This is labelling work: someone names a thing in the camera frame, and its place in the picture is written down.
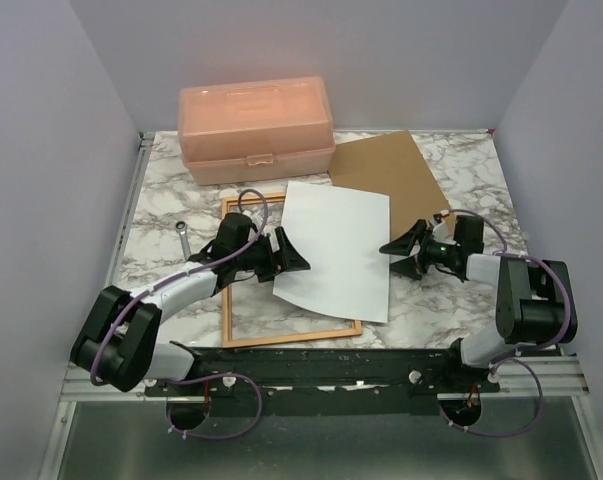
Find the brown fibreboard backing board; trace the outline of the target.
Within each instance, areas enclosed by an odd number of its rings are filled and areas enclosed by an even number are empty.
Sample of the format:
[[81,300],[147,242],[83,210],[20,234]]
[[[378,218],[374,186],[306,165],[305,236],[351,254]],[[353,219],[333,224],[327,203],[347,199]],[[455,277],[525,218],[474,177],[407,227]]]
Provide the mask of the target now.
[[389,197],[392,240],[406,233],[417,220],[450,208],[408,131],[338,144],[329,175],[334,186]]

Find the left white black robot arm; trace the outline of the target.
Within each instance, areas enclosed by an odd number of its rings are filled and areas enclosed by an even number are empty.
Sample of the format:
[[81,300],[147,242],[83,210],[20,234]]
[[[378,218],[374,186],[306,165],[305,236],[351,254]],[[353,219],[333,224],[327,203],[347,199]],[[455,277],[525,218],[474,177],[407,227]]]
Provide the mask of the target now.
[[137,291],[104,288],[71,348],[70,361],[96,386],[128,392],[144,380],[167,380],[182,395],[195,393],[203,380],[195,354],[173,342],[158,343],[160,325],[220,293],[239,272],[253,273],[263,283],[311,268],[283,227],[275,229],[277,250],[263,229],[242,213],[228,213],[216,237],[177,272]]

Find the landscape photo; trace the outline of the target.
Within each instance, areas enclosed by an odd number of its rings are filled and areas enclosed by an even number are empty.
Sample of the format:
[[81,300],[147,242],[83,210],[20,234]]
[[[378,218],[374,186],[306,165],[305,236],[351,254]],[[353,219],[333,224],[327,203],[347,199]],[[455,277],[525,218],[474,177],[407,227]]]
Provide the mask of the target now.
[[390,199],[384,194],[290,181],[281,226],[310,269],[275,279],[273,294],[321,315],[387,323]]

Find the orange wooden picture frame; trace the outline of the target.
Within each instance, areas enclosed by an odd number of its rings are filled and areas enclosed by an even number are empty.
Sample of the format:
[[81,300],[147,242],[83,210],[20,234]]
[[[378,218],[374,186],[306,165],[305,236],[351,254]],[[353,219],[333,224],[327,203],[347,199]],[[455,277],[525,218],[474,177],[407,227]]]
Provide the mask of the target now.
[[[284,192],[279,193],[266,193],[265,200],[267,203],[283,203],[285,201],[286,194]],[[245,204],[256,205],[260,203],[256,195],[248,194]],[[230,212],[231,207],[239,206],[239,196],[235,197],[224,197],[221,199],[221,213],[225,215]],[[345,329],[338,330],[326,330],[326,331],[315,331],[305,333],[294,333],[288,335],[277,335],[259,338],[247,338],[247,339],[233,339],[232,334],[232,288],[227,287],[222,291],[222,347],[223,348],[247,348],[247,347],[260,347],[260,346],[271,346],[280,344],[290,343],[301,343],[311,342],[320,340],[333,340],[339,338],[352,338],[358,337],[363,334],[362,322],[359,320],[352,320],[351,326]]]

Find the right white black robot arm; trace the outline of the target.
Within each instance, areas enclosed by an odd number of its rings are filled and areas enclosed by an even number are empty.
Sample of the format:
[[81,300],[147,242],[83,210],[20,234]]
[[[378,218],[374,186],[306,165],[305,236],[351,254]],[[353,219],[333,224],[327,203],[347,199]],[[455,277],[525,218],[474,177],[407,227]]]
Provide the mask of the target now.
[[462,282],[492,287],[494,318],[480,331],[459,338],[441,357],[434,376],[413,370],[413,385],[441,383],[461,392],[477,378],[497,378],[499,368],[536,352],[571,342],[578,320],[567,266],[562,261],[513,254],[506,246],[487,254],[489,221],[470,210],[442,210],[419,219],[403,235],[380,247],[393,257],[393,273],[418,281],[430,269]]

